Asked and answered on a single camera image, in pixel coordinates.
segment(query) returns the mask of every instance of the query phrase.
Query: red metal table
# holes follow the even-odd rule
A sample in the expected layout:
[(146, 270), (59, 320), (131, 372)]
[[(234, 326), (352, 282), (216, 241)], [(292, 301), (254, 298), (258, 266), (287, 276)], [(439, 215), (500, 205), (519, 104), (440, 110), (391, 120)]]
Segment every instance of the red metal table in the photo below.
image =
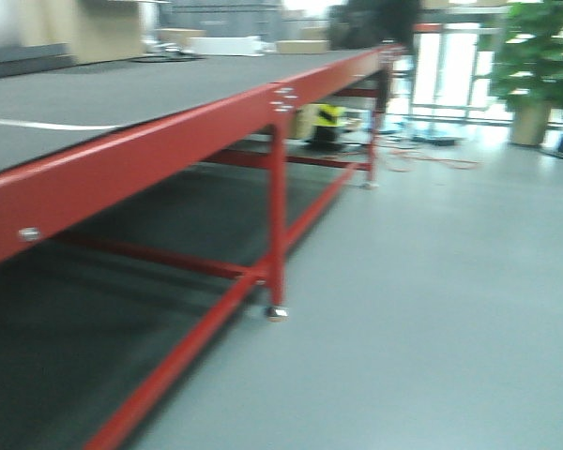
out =
[[(377, 98), (374, 122), (379, 124), (385, 107), (385, 100), (378, 95), (380, 87), (383, 87), (381, 84), (374, 90), (343, 89), (372, 76), (378, 83), (385, 83), (400, 51), (397, 46), (387, 45), (353, 52), (321, 67), (267, 82), (183, 112), (116, 129), (110, 134), (0, 172), (0, 262), (45, 239), (57, 239), (235, 281), (221, 300), (98, 430), (86, 444), (86, 449), (104, 450), (120, 445), (255, 285), (265, 285), (270, 291), (271, 307), (267, 311), (270, 320), (280, 321), (287, 316), (282, 307), (283, 266), (287, 250), (355, 171), (365, 171), (368, 174), (367, 186), (371, 187), (375, 162), (374, 136), (366, 162), (289, 157), (285, 138), (292, 113), (332, 93), (373, 97)], [(217, 124), (216, 129), (213, 129), (213, 124)], [(270, 126), (272, 130), (268, 154), (221, 151), (265, 126)], [(67, 231), (70, 226), (98, 211), (203, 160), (268, 170), (269, 248), (256, 264), (242, 266), (210, 261)], [(343, 169), (342, 174), (289, 227), (285, 226), (286, 162)]]

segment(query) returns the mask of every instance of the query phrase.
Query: white box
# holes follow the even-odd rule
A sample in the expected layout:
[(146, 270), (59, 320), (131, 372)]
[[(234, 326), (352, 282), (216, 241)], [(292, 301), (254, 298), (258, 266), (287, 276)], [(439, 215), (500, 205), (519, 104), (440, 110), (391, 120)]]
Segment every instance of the white box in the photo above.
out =
[(262, 54), (258, 37), (191, 37), (190, 48), (197, 54), (220, 56), (256, 56)]

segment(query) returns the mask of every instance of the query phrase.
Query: metal bolt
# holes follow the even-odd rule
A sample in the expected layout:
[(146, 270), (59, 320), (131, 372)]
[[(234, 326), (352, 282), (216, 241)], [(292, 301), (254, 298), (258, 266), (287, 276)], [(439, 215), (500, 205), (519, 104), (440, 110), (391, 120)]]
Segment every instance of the metal bolt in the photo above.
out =
[(19, 230), (19, 238), (24, 242), (36, 242), (41, 239), (41, 237), (41, 231), (36, 227)]

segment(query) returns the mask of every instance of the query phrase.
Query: gray floor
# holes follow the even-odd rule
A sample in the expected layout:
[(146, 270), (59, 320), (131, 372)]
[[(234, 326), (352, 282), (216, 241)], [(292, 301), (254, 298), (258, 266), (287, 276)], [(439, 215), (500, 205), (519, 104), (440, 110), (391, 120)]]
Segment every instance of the gray floor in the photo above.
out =
[(478, 170), (349, 187), (287, 265), (291, 320), (246, 308), (129, 448), (563, 450), (563, 161), (470, 132), (428, 153)]

